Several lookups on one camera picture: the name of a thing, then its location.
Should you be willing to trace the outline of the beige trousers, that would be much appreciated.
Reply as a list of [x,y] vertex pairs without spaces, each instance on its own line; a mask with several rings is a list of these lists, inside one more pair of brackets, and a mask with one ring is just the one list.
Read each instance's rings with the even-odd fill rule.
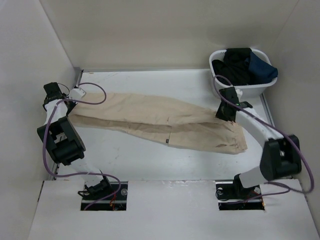
[[247,150],[243,128],[216,118],[216,111],[165,96],[135,93],[87,93],[69,114],[78,127],[120,131],[196,151],[239,154]]

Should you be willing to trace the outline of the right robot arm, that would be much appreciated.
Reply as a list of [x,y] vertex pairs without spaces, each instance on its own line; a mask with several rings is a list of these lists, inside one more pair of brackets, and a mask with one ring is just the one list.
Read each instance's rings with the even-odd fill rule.
[[259,165],[237,174],[232,182],[233,194],[243,199],[254,187],[301,172],[302,161],[295,147],[299,139],[290,135],[286,139],[257,114],[247,101],[240,102],[236,89],[227,87],[218,91],[221,103],[216,118],[237,123],[262,147]]

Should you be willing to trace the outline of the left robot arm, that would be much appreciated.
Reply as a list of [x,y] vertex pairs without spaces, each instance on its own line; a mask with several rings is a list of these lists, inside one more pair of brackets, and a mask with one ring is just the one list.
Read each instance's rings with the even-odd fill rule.
[[82,176],[84,190],[78,194],[84,200],[108,199],[114,192],[112,185],[107,176],[85,159],[86,147],[69,119],[71,111],[87,93],[79,86],[68,94],[63,93],[57,82],[48,83],[43,88],[46,92],[43,102],[46,120],[37,129],[43,143],[42,153],[48,153],[57,165],[71,167]]

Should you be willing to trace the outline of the black trousers in basket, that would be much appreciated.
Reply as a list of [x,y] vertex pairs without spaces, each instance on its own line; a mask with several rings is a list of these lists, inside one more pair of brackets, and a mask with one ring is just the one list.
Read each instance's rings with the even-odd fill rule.
[[234,86],[246,86],[251,82],[249,65],[250,48],[228,48],[223,60],[214,59],[211,63],[216,75],[227,78]]

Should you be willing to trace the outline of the navy trousers in basket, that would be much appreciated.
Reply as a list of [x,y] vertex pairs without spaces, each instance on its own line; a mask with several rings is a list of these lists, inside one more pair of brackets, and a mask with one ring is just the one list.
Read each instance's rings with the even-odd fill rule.
[[278,69],[261,60],[252,51],[250,52],[250,56],[245,60],[245,64],[250,76],[250,85],[268,84],[278,77]]

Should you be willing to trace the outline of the white laundry basket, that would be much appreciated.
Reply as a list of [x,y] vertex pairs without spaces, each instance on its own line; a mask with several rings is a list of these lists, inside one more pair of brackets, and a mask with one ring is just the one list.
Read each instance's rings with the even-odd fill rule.
[[[257,49],[254,49],[254,48],[250,48],[250,49],[261,60],[263,60],[266,63],[271,65],[269,58],[267,57],[267,55],[264,52],[257,50]],[[213,65],[212,65],[213,60],[221,60],[222,61],[224,58],[225,52],[226,52],[226,49],[217,50],[217,51],[213,52],[209,57],[209,66],[210,66],[210,70],[211,70],[210,84],[211,84],[212,92],[215,95],[215,97],[218,97],[218,94],[214,88],[214,84],[216,84],[216,87],[218,90],[229,86],[228,82],[225,80],[226,77],[224,77],[222,75],[216,75],[214,72],[214,69],[213,69]],[[277,77],[274,78],[272,80],[272,82],[267,83],[267,84],[255,84],[255,85],[248,84],[248,85],[234,85],[234,86],[237,89],[242,90],[242,97],[243,98],[245,98],[245,99],[256,98],[256,97],[259,97],[267,87],[274,85],[276,83],[276,81],[277,81]]]

